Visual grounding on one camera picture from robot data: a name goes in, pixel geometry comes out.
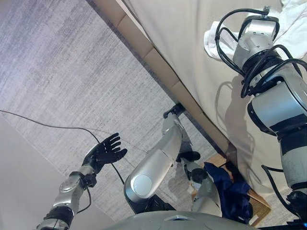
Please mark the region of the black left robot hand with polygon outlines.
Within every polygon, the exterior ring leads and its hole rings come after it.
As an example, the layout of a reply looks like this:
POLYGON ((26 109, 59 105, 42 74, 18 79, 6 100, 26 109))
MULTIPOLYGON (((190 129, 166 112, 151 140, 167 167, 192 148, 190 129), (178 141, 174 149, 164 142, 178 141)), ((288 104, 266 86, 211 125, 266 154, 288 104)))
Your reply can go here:
POLYGON ((115 133, 95 145, 85 156, 82 166, 92 167, 95 174, 100 173, 105 164, 112 164, 121 160, 128 152, 120 147, 119 133, 115 133))

